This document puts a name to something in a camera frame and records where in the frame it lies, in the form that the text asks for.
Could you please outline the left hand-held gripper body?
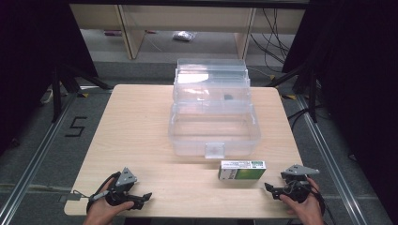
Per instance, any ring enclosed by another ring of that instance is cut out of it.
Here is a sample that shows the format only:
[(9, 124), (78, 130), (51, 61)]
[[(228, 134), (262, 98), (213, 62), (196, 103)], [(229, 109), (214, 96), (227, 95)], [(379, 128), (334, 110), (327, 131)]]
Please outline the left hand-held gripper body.
[(108, 186), (107, 190), (109, 193), (105, 196), (106, 202), (111, 206), (133, 202), (134, 197), (129, 194), (129, 191), (136, 181), (136, 176), (125, 167), (122, 172), (118, 172), (115, 175), (114, 181)]

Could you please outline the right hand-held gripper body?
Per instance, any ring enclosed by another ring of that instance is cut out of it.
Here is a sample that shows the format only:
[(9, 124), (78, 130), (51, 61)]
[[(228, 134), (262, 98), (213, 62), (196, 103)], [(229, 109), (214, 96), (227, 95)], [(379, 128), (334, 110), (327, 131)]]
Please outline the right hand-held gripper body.
[(286, 185), (283, 187), (282, 194), (288, 196), (293, 201), (303, 203), (312, 187), (308, 181), (308, 176), (311, 174), (319, 174), (318, 169), (308, 168), (302, 165), (292, 165), (281, 172), (282, 179)]

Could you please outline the green and white carton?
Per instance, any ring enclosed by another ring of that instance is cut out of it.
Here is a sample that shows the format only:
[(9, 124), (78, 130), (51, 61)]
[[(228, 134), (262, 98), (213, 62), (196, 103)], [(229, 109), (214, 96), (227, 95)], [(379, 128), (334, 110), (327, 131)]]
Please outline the green and white carton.
[(258, 180), (266, 169), (263, 160), (222, 160), (218, 177), (220, 180)]

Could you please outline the clear plastic storage box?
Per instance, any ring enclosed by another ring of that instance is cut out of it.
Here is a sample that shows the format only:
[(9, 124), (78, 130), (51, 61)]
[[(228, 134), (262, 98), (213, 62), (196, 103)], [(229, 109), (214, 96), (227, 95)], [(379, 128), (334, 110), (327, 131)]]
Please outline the clear plastic storage box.
[(251, 154), (261, 131), (245, 62), (179, 59), (168, 135), (179, 156)]

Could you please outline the person's right hand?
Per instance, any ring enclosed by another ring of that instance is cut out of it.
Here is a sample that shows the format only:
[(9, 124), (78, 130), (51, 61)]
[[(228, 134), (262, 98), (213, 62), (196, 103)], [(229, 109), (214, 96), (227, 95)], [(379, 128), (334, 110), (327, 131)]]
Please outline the person's right hand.
[(295, 202), (285, 195), (281, 195), (280, 200), (290, 207), (287, 213), (296, 215), (303, 225), (324, 225), (319, 200), (313, 193), (302, 203)]

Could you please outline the person's left hand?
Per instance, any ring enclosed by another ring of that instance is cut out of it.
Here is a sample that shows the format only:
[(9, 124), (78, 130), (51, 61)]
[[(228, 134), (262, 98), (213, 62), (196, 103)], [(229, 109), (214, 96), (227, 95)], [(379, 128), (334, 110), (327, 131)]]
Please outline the person's left hand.
[(83, 225), (112, 225), (113, 219), (118, 214), (133, 206), (134, 202), (123, 202), (120, 205), (111, 206), (104, 198), (100, 198), (89, 208)]

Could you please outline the black metal stand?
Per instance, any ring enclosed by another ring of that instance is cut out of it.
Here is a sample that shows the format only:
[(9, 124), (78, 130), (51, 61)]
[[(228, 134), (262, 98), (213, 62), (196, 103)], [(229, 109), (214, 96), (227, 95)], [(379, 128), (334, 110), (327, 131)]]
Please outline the black metal stand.
[(293, 77), (297, 76), (296, 82), (293, 87), (293, 91), (296, 94), (302, 94), (305, 90), (309, 94), (308, 107), (305, 109), (313, 122), (316, 123), (316, 113), (315, 113), (315, 100), (316, 100), (316, 74), (314, 67), (309, 63), (303, 63), (302, 65), (292, 69), (291, 71), (285, 73), (281, 78), (274, 79), (270, 83), (266, 84), (266, 87), (276, 87), (281, 83), (284, 83)]
[(95, 84), (103, 90), (112, 90), (110, 84), (102, 82), (97, 73), (88, 73), (79, 68), (70, 66), (65, 63), (58, 63), (54, 66), (51, 79), (53, 88), (54, 115), (52, 122), (55, 122), (61, 115), (61, 86), (64, 86), (68, 93), (78, 94), (81, 91), (80, 85), (76, 81), (76, 77)]

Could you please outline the dark curtain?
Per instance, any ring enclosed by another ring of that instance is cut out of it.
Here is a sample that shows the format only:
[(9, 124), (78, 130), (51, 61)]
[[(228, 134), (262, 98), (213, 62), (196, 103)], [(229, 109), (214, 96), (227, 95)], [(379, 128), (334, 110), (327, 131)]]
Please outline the dark curtain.
[(97, 71), (67, 0), (0, 0), (0, 156), (65, 67)]
[(343, 1), (318, 71), (327, 107), (390, 221), (398, 225), (398, 0), (302, 0), (283, 69), (299, 66)]

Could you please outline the beige wooden desk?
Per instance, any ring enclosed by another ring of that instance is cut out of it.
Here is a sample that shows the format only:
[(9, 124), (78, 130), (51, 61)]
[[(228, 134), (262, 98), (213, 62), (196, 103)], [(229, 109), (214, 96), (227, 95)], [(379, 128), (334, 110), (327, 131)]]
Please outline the beige wooden desk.
[(70, 8), (81, 29), (121, 31), (130, 59), (137, 57), (146, 30), (233, 33), (237, 54), (245, 58), (249, 34), (294, 35), (304, 14), (302, 9), (254, 7), (72, 4)]

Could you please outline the clear plastic bag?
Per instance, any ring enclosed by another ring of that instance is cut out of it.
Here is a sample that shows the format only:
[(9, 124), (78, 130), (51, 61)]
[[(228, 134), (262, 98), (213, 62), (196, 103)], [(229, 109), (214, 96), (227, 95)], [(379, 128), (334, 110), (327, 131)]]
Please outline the clear plastic bag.
[(196, 37), (195, 32), (191, 31), (175, 31), (173, 33), (173, 40), (190, 42)]

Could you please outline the metal floor rail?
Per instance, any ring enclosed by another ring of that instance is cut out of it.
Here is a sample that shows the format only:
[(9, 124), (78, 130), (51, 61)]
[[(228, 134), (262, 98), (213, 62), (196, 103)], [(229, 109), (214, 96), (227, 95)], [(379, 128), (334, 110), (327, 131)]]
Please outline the metal floor rail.
[(318, 124), (313, 120), (308, 112), (304, 115), (304, 118), (353, 224), (368, 225), (368, 221), (360, 208), (360, 204), (355, 198), (348, 183), (344, 179), (342, 171), (332, 155)]
[(61, 128), (70, 106), (74, 103), (76, 98), (76, 94), (68, 94), (66, 96), (65, 102), (61, 107), (61, 113), (50, 124), (38, 149), (29, 161), (29, 164), (24, 169), (21, 178), (14, 186), (5, 204), (0, 208), (0, 225), (8, 225), (13, 219), (26, 191), (28, 190), (29, 185), (38, 172), (38, 168), (45, 159), (58, 130)]

